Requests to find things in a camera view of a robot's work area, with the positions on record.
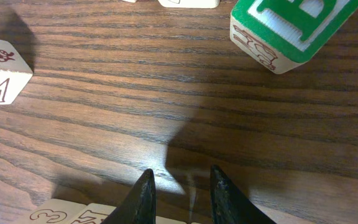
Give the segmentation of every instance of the green block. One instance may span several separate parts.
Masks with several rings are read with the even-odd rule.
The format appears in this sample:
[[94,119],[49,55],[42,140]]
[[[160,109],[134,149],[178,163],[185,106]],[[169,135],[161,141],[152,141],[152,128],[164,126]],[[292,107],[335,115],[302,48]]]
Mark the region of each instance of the green block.
[[231,12],[231,30],[233,21],[238,22],[236,27],[249,29],[261,42],[302,64],[357,8],[358,0],[239,0]]

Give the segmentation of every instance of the wooden surface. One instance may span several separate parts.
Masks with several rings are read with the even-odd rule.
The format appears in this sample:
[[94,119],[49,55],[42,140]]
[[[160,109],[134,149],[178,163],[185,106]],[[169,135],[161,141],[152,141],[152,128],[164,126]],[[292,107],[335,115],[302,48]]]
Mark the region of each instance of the wooden surface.
[[212,10],[0,0],[35,74],[0,106],[0,224],[51,197],[119,205],[146,168],[157,215],[209,224],[218,164],[278,223],[358,223],[358,11],[274,75]]

